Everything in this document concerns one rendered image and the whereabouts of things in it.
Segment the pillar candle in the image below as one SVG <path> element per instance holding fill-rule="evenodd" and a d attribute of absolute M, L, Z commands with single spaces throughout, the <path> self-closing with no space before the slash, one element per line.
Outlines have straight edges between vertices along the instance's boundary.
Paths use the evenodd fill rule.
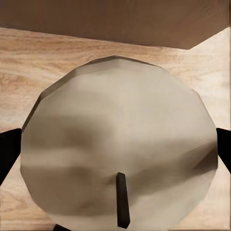
<path fill-rule="evenodd" d="M 21 134 L 33 202 L 71 231 L 164 231 L 207 196 L 218 133 L 199 93 L 164 67 L 113 55 L 46 88 Z"/>

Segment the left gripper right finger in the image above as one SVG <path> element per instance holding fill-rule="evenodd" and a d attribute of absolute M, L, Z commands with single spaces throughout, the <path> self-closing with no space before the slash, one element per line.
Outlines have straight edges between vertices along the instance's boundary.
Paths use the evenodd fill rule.
<path fill-rule="evenodd" d="M 231 130 L 217 128 L 218 155 L 231 173 Z"/>

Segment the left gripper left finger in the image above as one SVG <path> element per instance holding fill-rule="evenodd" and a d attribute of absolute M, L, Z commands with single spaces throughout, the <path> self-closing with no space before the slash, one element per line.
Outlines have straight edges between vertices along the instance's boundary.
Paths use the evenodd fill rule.
<path fill-rule="evenodd" d="M 21 134 L 21 128 L 0 133 L 0 185 L 21 154 Z"/>

